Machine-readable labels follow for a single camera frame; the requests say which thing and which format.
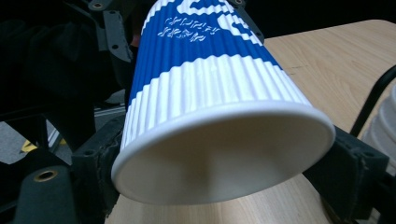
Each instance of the blue and white paper cup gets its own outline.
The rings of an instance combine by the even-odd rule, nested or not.
[[[145,21],[112,179],[143,203],[214,203],[291,178],[334,128],[225,0],[159,0]]]

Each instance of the dark background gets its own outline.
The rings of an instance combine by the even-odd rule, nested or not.
[[[245,10],[265,38],[355,21],[396,23],[396,0],[248,0]]]

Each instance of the wooden table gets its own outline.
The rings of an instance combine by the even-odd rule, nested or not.
[[[269,38],[264,45],[311,103],[324,111],[336,126],[349,132],[375,81],[396,64],[396,24],[362,21]],[[120,196],[106,223],[321,224],[330,221],[318,193],[303,175],[297,175],[270,189],[225,203],[159,206]]]

